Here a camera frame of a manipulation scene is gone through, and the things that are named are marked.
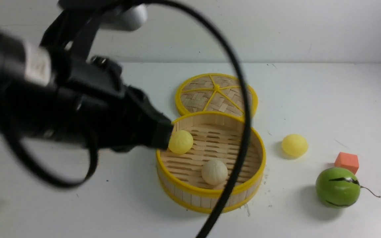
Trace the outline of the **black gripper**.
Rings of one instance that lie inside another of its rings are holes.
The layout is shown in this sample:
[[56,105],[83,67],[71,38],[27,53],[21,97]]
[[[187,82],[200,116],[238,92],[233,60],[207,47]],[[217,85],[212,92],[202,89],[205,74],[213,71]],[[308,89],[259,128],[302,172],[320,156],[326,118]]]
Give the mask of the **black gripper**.
[[122,67],[94,56],[52,56],[55,94],[48,106],[45,134],[58,141],[84,142],[126,153],[136,146],[167,149],[173,125],[139,88],[122,79]]

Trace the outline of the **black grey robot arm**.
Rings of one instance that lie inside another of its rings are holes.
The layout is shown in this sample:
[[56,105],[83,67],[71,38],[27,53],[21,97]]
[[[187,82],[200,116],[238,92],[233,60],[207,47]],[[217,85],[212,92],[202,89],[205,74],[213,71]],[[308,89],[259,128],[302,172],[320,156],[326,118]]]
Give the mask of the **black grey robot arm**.
[[60,0],[61,12],[39,45],[0,30],[3,118],[18,134],[77,143],[83,120],[98,148],[166,149],[171,121],[147,95],[122,80],[122,67],[90,49],[100,28],[135,31],[146,6],[132,0]]

